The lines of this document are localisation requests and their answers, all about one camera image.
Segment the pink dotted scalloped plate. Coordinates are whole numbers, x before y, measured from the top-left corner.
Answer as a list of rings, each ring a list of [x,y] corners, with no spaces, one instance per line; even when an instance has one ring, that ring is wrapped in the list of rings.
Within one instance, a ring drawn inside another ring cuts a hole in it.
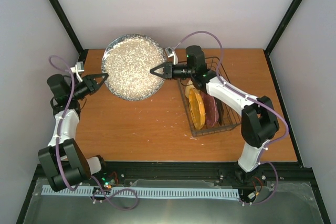
[[[205,124],[207,127],[213,127],[218,122],[219,118],[215,98],[204,92],[201,92],[201,97],[205,109]]]

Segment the grey speckled large plate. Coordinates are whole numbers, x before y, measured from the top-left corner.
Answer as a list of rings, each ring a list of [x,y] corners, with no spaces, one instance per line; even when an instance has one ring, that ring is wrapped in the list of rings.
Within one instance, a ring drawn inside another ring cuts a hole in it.
[[[108,74],[105,84],[111,93],[126,101],[142,101],[162,87],[164,79],[150,70],[166,61],[163,48],[154,39],[126,34],[107,46],[101,70]]]

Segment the black rimmed cream plate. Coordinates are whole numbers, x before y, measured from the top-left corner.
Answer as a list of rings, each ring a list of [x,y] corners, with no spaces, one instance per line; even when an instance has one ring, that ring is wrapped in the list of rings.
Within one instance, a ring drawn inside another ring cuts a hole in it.
[[[222,101],[215,98],[215,102],[216,102],[216,107],[217,107],[217,111],[218,111],[218,123],[220,126],[225,126],[228,124],[229,119],[228,119],[228,112],[226,110],[226,107],[223,105]]]

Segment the yellow ceramic mug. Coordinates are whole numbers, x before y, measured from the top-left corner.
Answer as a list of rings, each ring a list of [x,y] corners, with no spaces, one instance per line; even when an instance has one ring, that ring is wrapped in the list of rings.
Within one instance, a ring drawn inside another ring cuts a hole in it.
[[[193,85],[187,85],[185,87],[184,94],[185,94],[187,99],[189,98],[189,93],[190,93],[190,90],[192,90],[192,89],[195,89],[195,87]]]

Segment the yellow dotted scalloped plate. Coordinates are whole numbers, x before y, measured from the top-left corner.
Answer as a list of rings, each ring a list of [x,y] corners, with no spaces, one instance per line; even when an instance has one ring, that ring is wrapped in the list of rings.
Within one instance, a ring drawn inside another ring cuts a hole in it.
[[[202,96],[198,90],[191,88],[188,94],[190,112],[196,130],[201,130],[205,125],[205,108]]]

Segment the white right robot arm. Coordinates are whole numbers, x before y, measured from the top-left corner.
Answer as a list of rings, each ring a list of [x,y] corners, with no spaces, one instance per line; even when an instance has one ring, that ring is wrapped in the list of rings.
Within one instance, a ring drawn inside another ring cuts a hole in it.
[[[272,101],[263,96],[250,95],[229,83],[219,73],[207,66],[200,46],[186,49],[186,62],[164,62],[150,69],[150,74],[162,79],[190,79],[193,86],[224,102],[241,117],[241,135],[245,141],[238,166],[251,173],[260,165],[266,145],[279,130]]]

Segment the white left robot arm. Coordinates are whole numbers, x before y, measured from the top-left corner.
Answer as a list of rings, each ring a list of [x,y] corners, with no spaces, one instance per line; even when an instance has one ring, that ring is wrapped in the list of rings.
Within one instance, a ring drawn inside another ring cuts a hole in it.
[[[90,177],[100,184],[108,180],[109,170],[104,159],[100,155],[85,158],[75,141],[81,113],[79,100],[96,93],[107,77],[107,73],[88,74],[75,84],[67,83],[61,74],[47,79],[54,95],[50,105],[56,124],[48,146],[38,151],[38,159],[56,192],[74,188]]]

